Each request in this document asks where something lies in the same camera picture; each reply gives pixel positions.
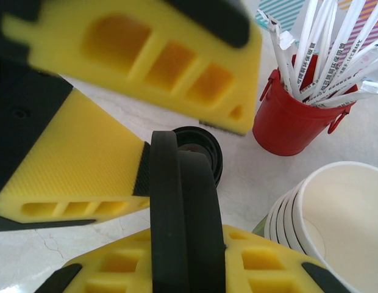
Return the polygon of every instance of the yellow foam pad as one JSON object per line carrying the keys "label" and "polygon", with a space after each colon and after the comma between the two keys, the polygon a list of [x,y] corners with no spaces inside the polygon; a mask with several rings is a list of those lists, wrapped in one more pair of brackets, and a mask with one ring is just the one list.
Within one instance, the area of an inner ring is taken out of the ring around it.
{"label": "yellow foam pad", "polygon": [[136,197],[144,142],[73,90],[0,192],[0,216],[21,223],[113,219]]}
{"label": "yellow foam pad", "polygon": [[245,134],[254,120],[261,35],[233,48],[164,1],[43,1],[36,23],[5,14],[28,62]]}
{"label": "yellow foam pad", "polygon": [[[302,268],[317,260],[224,225],[226,293],[323,293]],[[150,230],[93,250],[65,264],[83,268],[64,293],[152,293]]]}

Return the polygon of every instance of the white marble table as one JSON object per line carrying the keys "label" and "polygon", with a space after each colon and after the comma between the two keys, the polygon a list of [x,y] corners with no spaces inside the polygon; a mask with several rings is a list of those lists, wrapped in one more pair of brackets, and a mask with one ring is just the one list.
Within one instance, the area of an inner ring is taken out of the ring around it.
{"label": "white marble table", "polygon": [[[263,35],[258,98],[276,67],[268,33],[263,31]],[[74,84],[143,140],[150,141],[153,130],[198,125],[194,119],[164,109]],[[224,170],[218,187],[223,222],[248,231],[281,195],[322,165],[360,161],[378,167],[378,98],[358,102],[332,135],[323,132],[293,157],[268,153],[251,132],[237,137],[210,131],[223,149]],[[146,228],[148,209],[93,226],[0,233],[0,293],[34,292],[69,259]]]}

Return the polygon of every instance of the straw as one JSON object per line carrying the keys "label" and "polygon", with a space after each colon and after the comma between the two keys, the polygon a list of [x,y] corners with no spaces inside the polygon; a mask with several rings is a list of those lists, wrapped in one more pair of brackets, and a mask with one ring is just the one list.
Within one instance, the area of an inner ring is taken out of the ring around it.
{"label": "straw", "polygon": [[341,76],[335,78],[332,81],[332,84],[337,83],[339,80],[344,79],[345,76],[352,75],[352,74],[366,68],[367,66],[369,66],[372,62],[374,62],[377,59],[378,59],[378,46],[376,46],[372,50],[368,51],[366,54],[364,54],[363,56],[358,58],[357,61],[355,61],[350,66],[348,66],[346,71],[343,74],[341,74]]}
{"label": "straw", "polygon": [[369,18],[367,19],[357,38],[354,40],[353,45],[350,48],[350,51],[346,55],[340,69],[338,70],[337,76],[340,76],[343,72],[345,72],[355,54],[358,53],[358,51],[361,49],[362,44],[364,44],[366,38],[368,38],[368,35],[372,31],[377,21],[378,3],[376,4],[374,10],[371,12]]}
{"label": "straw", "polygon": [[331,96],[333,93],[335,93],[339,90],[348,89],[351,86],[353,86],[356,82],[363,79],[364,76],[366,76],[367,74],[370,74],[370,73],[372,73],[373,71],[376,71],[376,70],[378,70],[378,60],[373,62],[369,67],[367,67],[363,70],[360,70],[355,75],[349,76],[346,79],[344,79],[340,82],[337,82],[335,85],[328,87],[327,90],[324,93],[314,97],[314,99],[311,99],[310,101],[308,101],[307,104],[312,105],[313,103],[327,99],[329,96]]}
{"label": "straw", "polygon": [[353,64],[356,60],[358,60],[359,58],[361,58],[363,55],[365,55],[369,50],[372,50],[374,47],[376,47],[378,45],[378,39],[372,43],[370,43],[369,45],[367,45],[366,47],[364,47],[363,49],[360,50],[360,52],[358,52],[354,57],[353,59],[351,60],[349,66],[351,64]]}
{"label": "straw", "polygon": [[304,60],[304,53],[307,51],[308,38],[310,35],[312,22],[315,16],[317,5],[318,5],[318,0],[310,0],[308,4],[307,14],[305,15],[303,29],[300,35],[299,47],[298,47],[298,51],[296,53],[296,58],[294,61],[294,74],[296,77],[298,77],[299,75],[299,70]]}
{"label": "straw", "polygon": [[298,81],[296,80],[296,76],[294,75],[293,66],[292,66],[292,47],[289,47],[286,51],[284,51],[285,61],[287,63],[287,69],[290,77],[290,82],[292,86],[293,97],[298,101],[302,101],[300,90],[298,86]]}
{"label": "straw", "polygon": [[318,108],[334,108],[350,105],[361,99],[368,99],[378,96],[378,82],[363,81],[359,91],[348,93],[338,97],[333,97],[325,101],[317,102],[312,106]]}
{"label": "straw", "polygon": [[319,50],[318,61],[316,62],[315,73],[313,75],[313,80],[317,80],[319,75],[322,73],[324,64],[326,62],[327,53],[330,49],[331,44],[331,35],[334,27],[335,16],[337,14],[338,4],[336,1],[333,1],[332,10],[327,17],[326,24],[324,25],[322,39],[321,39],[321,47]]}
{"label": "straw", "polygon": [[309,84],[308,86],[306,86],[304,89],[300,91],[300,97],[302,100],[305,100],[313,93],[315,86],[318,84],[318,81],[319,79],[312,82],[311,84]]}
{"label": "straw", "polygon": [[354,24],[360,16],[360,12],[365,4],[364,0],[353,0],[349,7],[349,10],[341,25],[340,31],[333,43],[333,47],[327,58],[326,64],[323,68],[323,72],[319,77],[318,84],[316,85],[313,94],[310,99],[314,99],[316,96],[321,96],[326,87],[330,84],[334,73],[337,70],[338,61],[345,48],[346,42],[353,30]]}
{"label": "straw", "polygon": [[314,54],[316,43],[319,40],[321,35],[324,23],[326,22],[326,15],[329,14],[329,10],[331,8],[331,4],[333,0],[324,0],[322,6],[319,8],[318,15],[315,18],[315,22],[313,24],[310,37],[308,39],[308,48],[306,50],[305,57],[302,61],[302,65],[299,69],[299,74],[297,75],[298,79],[298,86],[301,86],[304,76],[307,73],[308,65],[312,59],[312,55]]}

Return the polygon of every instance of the paper cup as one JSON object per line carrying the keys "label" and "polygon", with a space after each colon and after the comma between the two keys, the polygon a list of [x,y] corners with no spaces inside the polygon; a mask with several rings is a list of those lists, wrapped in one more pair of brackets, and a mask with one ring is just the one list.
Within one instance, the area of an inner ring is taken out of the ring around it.
{"label": "paper cup", "polygon": [[337,162],[318,169],[292,203],[292,224],[306,254],[351,292],[378,292],[378,168]]}

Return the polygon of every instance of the bucket handle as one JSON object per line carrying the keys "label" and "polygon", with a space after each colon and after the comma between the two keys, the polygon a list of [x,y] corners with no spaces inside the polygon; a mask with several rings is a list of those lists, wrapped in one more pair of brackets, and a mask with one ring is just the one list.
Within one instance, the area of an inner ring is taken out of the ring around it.
{"label": "bucket handle", "polygon": [[328,134],[331,134],[334,132],[334,130],[338,127],[342,119],[345,118],[347,114],[349,114],[350,109],[343,111],[343,113],[336,118],[332,123],[330,123],[329,130],[327,131]]}
{"label": "bucket handle", "polygon": [[268,83],[266,84],[266,87],[263,89],[263,92],[261,94],[260,102],[262,102],[262,100],[264,99],[264,97],[268,93],[269,88],[270,88],[271,84],[273,83],[273,79],[276,77],[277,74],[279,74],[279,71],[277,69],[273,70],[272,73],[270,74],[270,76],[268,78]]}

